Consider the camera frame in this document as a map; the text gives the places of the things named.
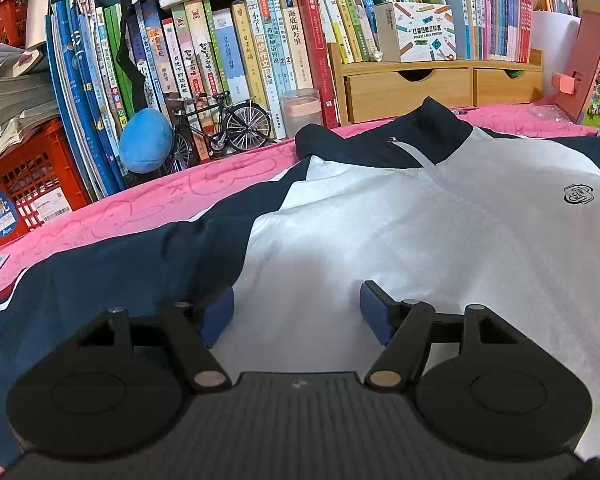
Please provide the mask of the wooden drawer organizer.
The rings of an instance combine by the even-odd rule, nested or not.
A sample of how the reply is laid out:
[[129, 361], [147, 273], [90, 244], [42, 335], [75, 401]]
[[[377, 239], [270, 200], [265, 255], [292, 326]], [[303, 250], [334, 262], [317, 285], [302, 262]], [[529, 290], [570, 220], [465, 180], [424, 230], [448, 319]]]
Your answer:
[[510, 61], [344, 64], [328, 46], [341, 125], [404, 115], [428, 96], [449, 108], [526, 104], [543, 97], [543, 52]]

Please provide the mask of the white illustrated card box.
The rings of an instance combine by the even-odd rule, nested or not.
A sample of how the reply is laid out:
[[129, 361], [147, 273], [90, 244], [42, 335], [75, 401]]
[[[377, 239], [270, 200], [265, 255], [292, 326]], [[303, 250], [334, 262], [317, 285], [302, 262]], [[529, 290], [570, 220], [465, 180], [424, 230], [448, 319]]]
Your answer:
[[454, 18], [447, 4], [392, 2], [375, 6], [377, 39], [386, 62], [456, 59]]

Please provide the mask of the pink-lidded clear jar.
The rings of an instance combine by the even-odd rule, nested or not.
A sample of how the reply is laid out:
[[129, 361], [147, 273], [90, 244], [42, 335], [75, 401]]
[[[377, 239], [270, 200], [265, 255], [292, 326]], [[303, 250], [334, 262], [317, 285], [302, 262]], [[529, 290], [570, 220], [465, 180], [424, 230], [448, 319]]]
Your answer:
[[293, 139], [307, 125], [323, 125], [322, 102], [316, 89], [285, 92], [280, 106], [288, 138]]

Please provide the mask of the navy white zip jacket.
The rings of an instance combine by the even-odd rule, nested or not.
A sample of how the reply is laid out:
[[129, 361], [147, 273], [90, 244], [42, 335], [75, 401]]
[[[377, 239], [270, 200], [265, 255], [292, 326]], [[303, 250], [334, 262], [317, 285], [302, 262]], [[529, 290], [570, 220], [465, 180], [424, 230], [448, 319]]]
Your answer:
[[190, 220], [58, 252], [0, 291], [0, 465], [19, 453], [9, 387], [108, 309], [151, 314], [234, 292], [226, 370], [365, 372], [380, 345], [358, 291], [445, 312], [484, 304], [593, 398], [578, 449], [600, 454], [600, 133], [527, 139], [434, 100], [345, 139], [310, 125], [280, 176]]

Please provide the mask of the red hardcover book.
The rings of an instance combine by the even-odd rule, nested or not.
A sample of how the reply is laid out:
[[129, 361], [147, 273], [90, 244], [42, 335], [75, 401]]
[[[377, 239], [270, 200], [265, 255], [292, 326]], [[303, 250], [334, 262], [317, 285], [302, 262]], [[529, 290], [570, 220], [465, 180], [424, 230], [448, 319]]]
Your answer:
[[323, 124], [327, 128], [336, 128], [339, 126], [336, 96], [318, 1], [298, 0], [298, 6], [306, 38], [313, 88], [318, 91], [322, 103]]

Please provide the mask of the pink embroidered blanket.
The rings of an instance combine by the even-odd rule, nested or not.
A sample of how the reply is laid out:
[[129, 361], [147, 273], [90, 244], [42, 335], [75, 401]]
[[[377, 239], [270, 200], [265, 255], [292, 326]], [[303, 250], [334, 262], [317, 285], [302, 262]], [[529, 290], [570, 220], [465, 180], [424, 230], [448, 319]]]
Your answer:
[[[459, 108], [461, 120], [483, 129], [530, 138], [594, 136], [570, 122], [552, 102]], [[277, 176], [297, 161], [291, 141], [234, 155], [134, 186], [50, 222], [0, 248], [0, 292], [21, 271], [72, 248], [192, 218], [218, 200]]]

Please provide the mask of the miniature black bicycle model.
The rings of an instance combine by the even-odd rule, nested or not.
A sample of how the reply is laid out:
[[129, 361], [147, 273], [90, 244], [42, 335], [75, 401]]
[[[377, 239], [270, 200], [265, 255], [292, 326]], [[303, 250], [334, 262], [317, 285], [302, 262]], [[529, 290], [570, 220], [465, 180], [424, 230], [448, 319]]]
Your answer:
[[230, 104], [230, 92], [193, 98], [166, 98], [173, 140], [159, 171], [177, 172], [226, 155], [245, 153], [272, 144], [271, 114], [253, 99]]

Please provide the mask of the small blue plush ball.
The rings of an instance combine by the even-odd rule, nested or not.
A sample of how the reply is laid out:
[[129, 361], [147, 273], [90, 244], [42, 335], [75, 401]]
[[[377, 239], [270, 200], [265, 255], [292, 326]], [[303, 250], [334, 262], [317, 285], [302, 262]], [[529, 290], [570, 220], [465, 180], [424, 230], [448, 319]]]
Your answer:
[[131, 118], [121, 133], [122, 164], [134, 174], [149, 174], [166, 161], [172, 143], [170, 122], [158, 110], [144, 108]]

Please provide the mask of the pink cardboard stand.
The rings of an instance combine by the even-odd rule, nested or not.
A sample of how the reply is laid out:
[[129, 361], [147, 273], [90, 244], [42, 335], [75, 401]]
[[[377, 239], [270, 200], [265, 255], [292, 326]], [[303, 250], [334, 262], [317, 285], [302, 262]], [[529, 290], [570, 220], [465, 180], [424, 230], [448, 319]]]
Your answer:
[[552, 75], [555, 103], [574, 122], [580, 122], [590, 107], [599, 74], [600, 13], [584, 11], [566, 67]]

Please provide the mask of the red plastic crate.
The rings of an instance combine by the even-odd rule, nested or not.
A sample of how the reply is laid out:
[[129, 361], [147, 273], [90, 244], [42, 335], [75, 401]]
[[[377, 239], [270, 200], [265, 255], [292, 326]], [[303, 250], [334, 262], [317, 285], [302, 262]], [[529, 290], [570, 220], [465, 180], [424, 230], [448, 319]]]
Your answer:
[[0, 158], [0, 247], [91, 202], [54, 118]]

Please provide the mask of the stack of paper booklets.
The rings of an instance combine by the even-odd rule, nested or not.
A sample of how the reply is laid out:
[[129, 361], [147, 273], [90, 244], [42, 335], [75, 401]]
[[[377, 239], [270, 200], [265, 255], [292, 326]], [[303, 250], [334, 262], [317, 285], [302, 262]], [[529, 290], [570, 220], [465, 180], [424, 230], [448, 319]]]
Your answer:
[[0, 44], [0, 158], [58, 116], [46, 56]]

